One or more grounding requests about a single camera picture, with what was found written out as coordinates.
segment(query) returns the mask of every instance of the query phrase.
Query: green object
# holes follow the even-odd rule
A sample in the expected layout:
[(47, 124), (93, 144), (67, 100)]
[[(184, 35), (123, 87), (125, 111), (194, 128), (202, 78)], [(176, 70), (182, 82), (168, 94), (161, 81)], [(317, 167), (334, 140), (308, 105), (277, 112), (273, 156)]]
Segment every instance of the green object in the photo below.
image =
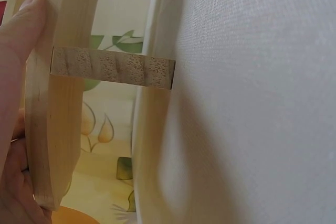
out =
[(134, 191), (131, 192), (130, 196), (128, 197), (128, 202), (129, 202), (129, 207), (128, 207), (127, 212), (136, 212)]
[(140, 54), (143, 48), (143, 37), (133, 37), (134, 30), (128, 31), (123, 36), (113, 36), (112, 43), (124, 52)]
[(94, 89), (96, 86), (98, 86), (99, 83), (100, 83), (100, 81), (97, 81), (97, 80), (86, 79), (85, 80), (84, 91), (89, 91), (89, 90)]
[(133, 179), (132, 159), (130, 157), (119, 157), (117, 162), (117, 179)]
[(90, 40), (90, 48), (98, 49), (103, 39), (104, 35), (92, 35)]

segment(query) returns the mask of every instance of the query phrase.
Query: curved wooden rail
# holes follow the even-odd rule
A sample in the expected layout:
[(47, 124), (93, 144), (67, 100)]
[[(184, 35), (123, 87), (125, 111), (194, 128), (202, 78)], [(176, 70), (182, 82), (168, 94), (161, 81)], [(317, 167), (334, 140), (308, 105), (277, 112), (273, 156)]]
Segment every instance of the curved wooden rail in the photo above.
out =
[[(98, 0), (47, 0), (47, 24), (27, 62), (25, 121), (36, 201), (57, 210), (80, 154), (83, 80), (50, 75), (57, 47), (89, 47)], [(22, 0), (9, 0), (11, 17)]]

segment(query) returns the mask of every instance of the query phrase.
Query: orange shape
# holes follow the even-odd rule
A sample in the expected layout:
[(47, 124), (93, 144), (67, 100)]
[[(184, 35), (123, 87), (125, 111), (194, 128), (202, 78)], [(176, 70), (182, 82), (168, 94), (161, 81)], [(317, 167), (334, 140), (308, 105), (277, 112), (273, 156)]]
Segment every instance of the orange shape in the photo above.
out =
[(93, 129), (95, 128), (96, 117), (94, 116), (94, 112), (92, 108), (83, 102), (82, 106), (82, 125), (81, 125), (81, 134), (88, 136), (91, 134)]
[(52, 224), (99, 224), (92, 217), (67, 207), (60, 207), (57, 212), (53, 212), (52, 222)]
[(114, 128), (110, 119), (105, 114), (105, 120), (98, 135), (98, 142), (110, 143), (113, 138), (114, 138)]

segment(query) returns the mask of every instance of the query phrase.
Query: wooden frame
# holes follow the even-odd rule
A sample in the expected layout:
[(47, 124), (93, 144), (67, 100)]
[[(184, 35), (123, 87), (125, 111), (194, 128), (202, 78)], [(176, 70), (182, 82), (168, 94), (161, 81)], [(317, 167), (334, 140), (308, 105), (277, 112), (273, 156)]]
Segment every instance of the wooden frame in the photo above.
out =
[[(8, 0), (4, 22), (24, 0)], [(47, 0), (26, 68), (25, 123), (36, 201), (57, 210), (80, 155), (83, 78), (171, 89), (175, 61), (88, 49), (98, 0)]]

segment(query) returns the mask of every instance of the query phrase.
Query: floral wallpaper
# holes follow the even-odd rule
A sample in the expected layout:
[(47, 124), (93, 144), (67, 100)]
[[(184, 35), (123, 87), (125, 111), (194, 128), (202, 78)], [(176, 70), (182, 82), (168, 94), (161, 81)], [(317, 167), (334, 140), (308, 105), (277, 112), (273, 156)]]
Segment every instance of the floral wallpaper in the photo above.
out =
[[(99, 0), (91, 48), (140, 54), (150, 1)], [(0, 0), (2, 14), (5, 4)], [(137, 224), (131, 159), (136, 90), (86, 80), (81, 156), (54, 223)]]

